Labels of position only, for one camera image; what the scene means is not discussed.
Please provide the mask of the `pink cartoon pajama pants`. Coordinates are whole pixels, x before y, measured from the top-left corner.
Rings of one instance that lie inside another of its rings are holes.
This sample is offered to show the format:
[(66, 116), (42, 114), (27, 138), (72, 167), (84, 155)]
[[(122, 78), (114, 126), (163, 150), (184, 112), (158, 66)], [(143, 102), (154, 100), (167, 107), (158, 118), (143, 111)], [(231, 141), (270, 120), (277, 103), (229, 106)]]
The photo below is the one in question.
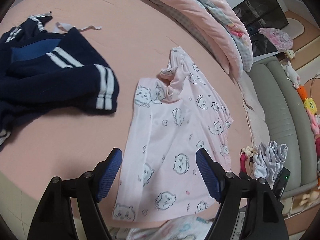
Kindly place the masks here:
[(113, 219), (162, 222), (212, 206), (196, 152), (206, 150), (229, 170), (232, 122), (197, 65), (182, 48), (173, 48), (167, 68), (136, 87)]

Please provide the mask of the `pile of folded clothes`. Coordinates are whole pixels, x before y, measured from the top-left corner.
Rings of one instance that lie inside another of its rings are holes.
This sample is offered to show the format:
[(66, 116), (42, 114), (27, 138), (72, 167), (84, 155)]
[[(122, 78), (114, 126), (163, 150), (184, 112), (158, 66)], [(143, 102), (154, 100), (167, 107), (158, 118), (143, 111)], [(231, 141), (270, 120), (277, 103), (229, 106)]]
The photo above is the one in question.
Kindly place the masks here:
[(253, 179), (264, 178), (273, 185), (284, 167), (287, 153), (288, 146), (275, 141), (246, 146), (240, 153), (240, 171)]

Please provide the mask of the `fluffy cartoon pajama leg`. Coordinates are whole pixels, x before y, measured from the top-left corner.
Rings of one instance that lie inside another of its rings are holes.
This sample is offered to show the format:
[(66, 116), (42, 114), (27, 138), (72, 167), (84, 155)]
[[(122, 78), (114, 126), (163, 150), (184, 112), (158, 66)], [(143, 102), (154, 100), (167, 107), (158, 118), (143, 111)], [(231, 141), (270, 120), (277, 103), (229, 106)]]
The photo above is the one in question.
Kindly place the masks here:
[(197, 216), (170, 220), (158, 228), (109, 228), (112, 239), (205, 239), (212, 222)]

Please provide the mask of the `beige pillow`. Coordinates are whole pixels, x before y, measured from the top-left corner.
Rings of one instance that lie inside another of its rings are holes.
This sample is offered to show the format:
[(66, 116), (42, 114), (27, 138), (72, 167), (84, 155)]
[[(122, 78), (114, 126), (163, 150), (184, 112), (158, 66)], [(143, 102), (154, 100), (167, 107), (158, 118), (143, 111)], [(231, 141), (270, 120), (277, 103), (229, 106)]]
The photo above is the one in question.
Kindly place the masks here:
[(265, 112), (258, 100), (253, 82), (246, 72), (243, 72), (238, 86), (246, 111), (252, 146), (267, 144), (270, 141), (268, 126), (265, 122)]

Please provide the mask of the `green bed headboard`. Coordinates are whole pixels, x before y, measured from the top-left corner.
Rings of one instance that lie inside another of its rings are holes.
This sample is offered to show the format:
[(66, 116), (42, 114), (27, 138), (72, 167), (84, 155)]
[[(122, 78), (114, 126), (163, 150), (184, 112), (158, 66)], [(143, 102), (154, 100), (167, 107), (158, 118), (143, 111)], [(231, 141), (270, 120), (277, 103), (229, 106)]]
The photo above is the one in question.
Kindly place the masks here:
[(290, 170), (283, 198), (317, 185), (317, 153), (303, 102), (275, 56), (253, 64), (249, 77), (265, 113), (270, 139), (288, 147), (284, 166)]

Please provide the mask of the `navy striped garment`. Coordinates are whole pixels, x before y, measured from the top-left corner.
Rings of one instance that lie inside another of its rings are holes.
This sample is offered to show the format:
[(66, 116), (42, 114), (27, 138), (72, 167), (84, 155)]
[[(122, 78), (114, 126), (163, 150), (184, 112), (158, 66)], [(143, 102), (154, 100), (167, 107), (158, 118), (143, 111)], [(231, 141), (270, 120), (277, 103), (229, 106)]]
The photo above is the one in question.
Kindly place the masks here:
[(48, 32), (51, 19), (50, 12), (31, 15), (1, 36), (1, 141), (56, 108), (117, 110), (119, 83), (106, 60), (80, 29)]

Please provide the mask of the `pink folded quilt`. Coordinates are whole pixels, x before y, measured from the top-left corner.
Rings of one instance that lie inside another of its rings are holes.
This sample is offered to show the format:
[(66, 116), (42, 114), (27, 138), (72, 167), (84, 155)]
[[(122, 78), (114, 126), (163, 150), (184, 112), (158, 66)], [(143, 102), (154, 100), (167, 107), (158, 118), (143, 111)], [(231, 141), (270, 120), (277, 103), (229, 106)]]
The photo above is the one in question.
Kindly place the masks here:
[(209, 45), (217, 62), (236, 81), (253, 64), (246, 27), (226, 0), (159, 0), (187, 18)]

